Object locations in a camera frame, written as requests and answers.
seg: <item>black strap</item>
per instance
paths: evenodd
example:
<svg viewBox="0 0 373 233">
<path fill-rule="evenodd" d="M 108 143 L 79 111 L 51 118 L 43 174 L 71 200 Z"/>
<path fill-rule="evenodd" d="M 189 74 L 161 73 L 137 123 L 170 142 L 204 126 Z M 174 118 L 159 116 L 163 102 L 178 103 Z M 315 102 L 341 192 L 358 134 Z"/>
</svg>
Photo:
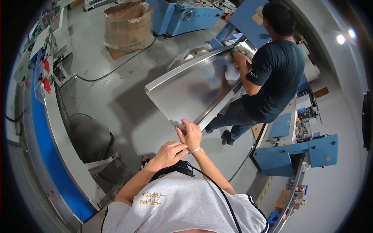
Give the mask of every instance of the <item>black strap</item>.
<svg viewBox="0 0 373 233">
<path fill-rule="evenodd" d="M 105 219 L 106 219 L 106 216 L 107 216 L 107 212 L 109 211 L 109 206 L 107 206 L 106 208 L 106 211 L 105 211 L 105 217 L 104 217 L 104 220 L 102 221 L 102 225 L 101 225 L 101 233 L 102 233 L 102 228 L 104 227 L 104 222 L 105 222 Z"/>
<path fill-rule="evenodd" d="M 268 220 L 267 220 L 266 216 L 259 209 L 259 207 L 255 204 L 255 202 L 253 201 L 253 198 L 250 195 L 247 195 L 247 197 L 249 198 L 249 202 L 263 215 L 264 219 L 266 220 L 266 226 L 260 233 L 267 233 L 268 230 L 269 230 L 269 223 L 268 223 Z"/>
</svg>

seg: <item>jeans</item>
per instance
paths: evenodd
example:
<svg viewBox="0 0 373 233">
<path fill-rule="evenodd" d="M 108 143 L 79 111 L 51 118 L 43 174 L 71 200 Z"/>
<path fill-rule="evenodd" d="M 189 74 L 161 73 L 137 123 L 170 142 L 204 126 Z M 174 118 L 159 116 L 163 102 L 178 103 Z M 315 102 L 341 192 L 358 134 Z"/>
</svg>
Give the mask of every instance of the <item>jeans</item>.
<svg viewBox="0 0 373 233">
<path fill-rule="evenodd" d="M 232 126 L 231 139 L 237 140 L 242 134 L 257 125 L 258 122 L 251 119 L 249 113 L 242 104 L 242 99 L 233 101 L 224 115 L 218 114 L 206 129 L 214 130 L 224 126 Z"/>
</svg>

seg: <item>small cardboard box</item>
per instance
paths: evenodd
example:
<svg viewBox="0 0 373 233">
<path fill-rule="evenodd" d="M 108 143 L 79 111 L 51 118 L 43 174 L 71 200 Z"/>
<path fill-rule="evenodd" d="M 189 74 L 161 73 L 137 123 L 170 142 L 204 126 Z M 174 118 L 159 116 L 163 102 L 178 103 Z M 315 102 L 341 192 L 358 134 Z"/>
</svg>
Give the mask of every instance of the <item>small cardboard box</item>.
<svg viewBox="0 0 373 233">
<path fill-rule="evenodd" d="M 279 211 L 282 211 L 285 208 L 285 204 L 289 199 L 289 196 L 291 196 L 291 190 L 282 190 L 281 195 L 277 201 L 276 209 Z M 303 195 L 298 195 L 297 199 L 302 199 Z M 300 205 L 295 205 L 294 210 L 298 210 Z"/>
<path fill-rule="evenodd" d="M 119 50 L 119 49 L 114 49 L 114 48 L 107 48 L 109 51 L 110 56 L 112 59 L 117 59 L 118 57 L 121 57 L 123 55 L 126 55 L 127 53 L 132 53 L 138 49 L 127 49 L 127 50 Z"/>
<path fill-rule="evenodd" d="M 259 138 L 259 134 L 260 134 L 260 131 L 263 128 L 263 126 L 264 126 L 264 123 L 259 123 L 259 124 L 255 125 L 254 127 L 251 128 L 256 141 Z"/>
<path fill-rule="evenodd" d="M 153 8 L 148 3 L 126 2 L 104 10 L 106 15 L 104 44 L 118 55 L 149 45 Z"/>
</svg>

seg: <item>woman's right hand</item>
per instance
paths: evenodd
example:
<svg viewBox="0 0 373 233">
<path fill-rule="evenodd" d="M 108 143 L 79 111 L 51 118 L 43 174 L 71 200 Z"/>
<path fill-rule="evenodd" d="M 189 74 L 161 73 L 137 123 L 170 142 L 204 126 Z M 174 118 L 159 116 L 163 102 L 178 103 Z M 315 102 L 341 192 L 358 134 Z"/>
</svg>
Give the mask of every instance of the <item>woman's right hand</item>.
<svg viewBox="0 0 373 233">
<path fill-rule="evenodd" d="M 193 122 L 189 122 L 185 119 L 181 119 L 181 123 L 185 125 L 187 134 L 185 136 L 181 129 L 176 128 L 176 133 L 180 138 L 180 142 L 187 145 L 189 151 L 195 150 L 200 147 L 202 138 L 201 128 Z"/>
</svg>

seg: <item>blue panel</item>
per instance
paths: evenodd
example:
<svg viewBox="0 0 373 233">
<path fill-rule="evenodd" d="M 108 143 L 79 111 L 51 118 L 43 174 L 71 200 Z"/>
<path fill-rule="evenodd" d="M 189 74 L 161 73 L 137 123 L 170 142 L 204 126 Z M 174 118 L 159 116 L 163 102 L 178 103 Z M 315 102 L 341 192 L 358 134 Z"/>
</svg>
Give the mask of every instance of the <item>blue panel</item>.
<svg viewBox="0 0 373 233">
<path fill-rule="evenodd" d="M 290 122 L 292 113 L 279 115 L 272 124 L 270 138 L 284 137 L 290 134 Z"/>
<path fill-rule="evenodd" d="M 308 151 L 308 142 L 300 142 L 291 145 L 255 149 L 255 154 L 280 153 L 300 154 Z"/>
<path fill-rule="evenodd" d="M 273 169 L 262 170 L 262 172 L 266 176 L 294 176 L 294 168 L 291 164 Z"/>
<path fill-rule="evenodd" d="M 294 172 L 288 152 L 255 153 L 254 158 L 267 176 L 291 176 Z"/>
<path fill-rule="evenodd" d="M 190 11 L 194 12 L 194 16 L 189 20 L 183 20 L 185 15 Z M 179 35 L 186 32 L 212 28 L 222 15 L 223 10 L 209 7 L 184 7 L 180 4 L 175 6 L 175 11 L 167 28 L 167 33 L 171 36 Z"/>
<path fill-rule="evenodd" d="M 213 50 L 217 50 L 219 48 L 224 47 L 222 43 L 220 43 L 215 37 L 209 42 Z"/>
<path fill-rule="evenodd" d="M 215 38 L 220 41 L 220 42 L 223 42 L 225 41 L 228 36 L 236 29 L 236 27 L 231 24 L 230 22 L 226 23 L 224 25 L 224 27 L 220 30 L 220 32 L 215 36 Z"/>
<path fill-rule="evenodd" d="M 157 35 L 166 33 L 176 3 L 168 3 L 164 0 L 145 0 L 153 8 L 152 29 Z"/>
<path fill-rule="evenodd" d="M 71 211 L 81 221 L 85 222 L 98 211 L 86 200 L 66 171 L 49 131 L 45 106 L 35 98 L 34 79 L 38 78 L 38 74 L 41 73 L 43 67 L 39 66 L 41 63 L 40 57 L 41 52 L 38 53 L 38 59 L 36 59 L 36 64 L 34 65 L 30 88 L 31 115 L 35 138 L 40 155 L 52 182 Z"/>
<path fill-rule="evenodd" d="M 305 91 L 309 88 L 310 88 L 310 86 L 308 85 L 307 79 L 306 79 L 305 75 L 303 74 L 302 79 L 301 79 L 301 83 L 299 84 L 299 87 L 298 87 L 297 93 L 301 93 L 302 91 Z"/>
<path fill-rule="evenodd" d="M 241 36 L 243 36 L 243 35 L 244 35 L 243 33 L 233 34 L 228 40 L 240 39 Z"/>
<path fill-rule="evenodd" d="M 251 17 L 259 5 L 264 6 L 267 0 L 245 0 L 228 19 L 242 32 L 256 48 L 262 47 L 270 38 L 263 24 L 258 25 Z"/>
<path fill-rule="evenodd" d="M 337 134 L 309 141 L 311 167 L 322 167 L 337 164 Z"/>
</svg>

